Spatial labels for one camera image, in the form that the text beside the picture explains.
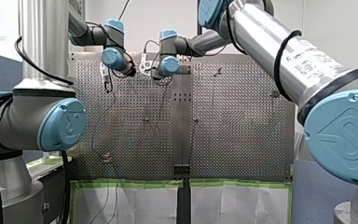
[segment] black rubber ring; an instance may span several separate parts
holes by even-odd
[[[55,90],[29,90],[16,89],[13,90],[15,96],[46,96],[46,97],[76,97],[71,91],[55,91]]]
[[[312,110],[322,99],[326,98],[327,96],[335,93],[342,87],[346,86],[350,82],[358,79],[358,69],[349,72],[347,75],[339,77],[332,82],[330,82],[326,87],[316,93],[307,103],[301,108],[298,113],[297,120],[300,124],[304,126],[305,120]]]
[[[5,161],[22,156],[22,151],[12,151],[0,154],[0,161]]]
[[[301,31],[295,30],[293,31],[289,36],[287,36],[283,42],[281,43],[281,47],[278,50],[277,57],[275,58],[275,64],[274,64],[274,79],[275,79],[275,85],[278,88],[278,91],[281,93],[281,95],[288,101],[292,102],[292,99],[287,95],[286,91],[283,89],[282,83],[281,83],[281,60],[283,56],[283,51],[286,49],[287,43],[289,43],[289,40],[291,40],[293,37],[297,35],[302,35]]]

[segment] green tape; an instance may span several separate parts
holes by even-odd
[[[55,165],[58,163],[62,163],[62,158],[46,159],[45,162],[43,162],[43,164],[46,165]]]
[[[263,189],[289,189],[291,184],[284,182],[262,182],[256,180],[236,180],[236,179],[190,179],[190,187],[250,187]]]
[[[293,199],[293,186],[292,183],[287,184],[289,186],[289,192],[287,197],[287,224],[292,224],[292,199]]]
[[[75,193],[76,193],[76,188],[73,185],[73,182],[71,181],[71,206],[70,206],[70,210],[69,210],[69,223],[70,224],[74,224]]]
[[[34,166],[34,165],[36,165],[36,164],[42,164],[42,163],[43,163],[42,159],[39,159],[39,160],[36,160],[36,161],[30,161],[30,162],[28,162],[28,163],[27,163],[27,166]]]
[[[143,180],[78,180],[72,185],[77,189],[101,189],[118,188],[122,189],[177,189],[183,187],[182,180],[162,180],[162,181],[143,181]]]

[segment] blue joint cap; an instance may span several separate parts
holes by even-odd
[[[223,0],[201,0],[199,7],[199,24],[207,29],[213,28],[223,11]]]
[[[113,70],[120,71],[124,66],[124,56],[115,48],[103,50],[103,64]]]
[[[64,151],[74,146],[86,129],[86,109],[76,98],[59,101],[50,109],[37,135],[39,149]]]
[[[171,37],[177,37],[177,36],[178,36],[178,34],[175,30],[162,30],[159,33],[159,41],[165,40],[165,39],[168,39]]]
[[[124,34],[124,23],[122,21],[109,19],[105,23],[106,26],[112,27]]]
[[[179,62],[175,57],[168,56],[162,60],[160,69],[163,76],[171,77],[177,73],[179,66]]]
[[[358,185],[358,90],[323,99],[304,128],[312,157],[330,174]]]

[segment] metal post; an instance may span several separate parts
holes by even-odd
[[[274,78],[277,52],[291,31],[266,13],[260,1],[234,1],[229,7],[230,22],[237,43]],[[349,71],[301,36],[296,36],[285,48],[280,74],[286,93],[302,107],[325,85]]]
[[[67,78],[68,1],[21,1],[23,51],[43,70]],[[23,63],[22,67],[24,79],[48,79],[28,63]]]

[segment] perforated metal panel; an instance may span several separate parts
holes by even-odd
[[[191,176],[286,180],[294,112],[273,80],[242,55],[196,60],[193,75]]]
[[[140,61],[138,54],[133,58]],[[100,75],[101,54],[77,53],[73,59],[76,95],[88,110],[88,128],[74,159],[75,178],[116,177],[115,166],[122,178],[172,178],[172,84],[112,77],[114,92],[108,94]],[[114,165],[101,161],[108,153]]]
[[[102,155],[110,153],[120,177],[128,179],[171,179],[177,161],[190,161],[193,178],[288,180],[294,107],[271,96],[276,90],[273,81],[249,58],[193,59],[193,87],[187,90],[182,90],[180,79],[160,87],[140,75],[113,77],[115,95],[103,90],[100,53],[77,53],[72,58],[76,94],[85,103],[89,118],[73,162],[75,178],[116,177],[114,166],[102,163],[101,155],[91,150],[93,145]],[[140,55],[133,58],[139,62]],[[181,83],[191,85],[191,81]],[[193,134],[188,136],[190,144],[174,147],[174,139],[186,136],[177,132],[185,125],[178,127],[176,116],[183,115],[179,110],[173,112],[178,90],[191,94],[187,98],[192,108],[183,111],[193,113],[191,129],[186,130]],[[181,152],[172,152],[174,148]],[[188,151],[190,158],[183,158]]]

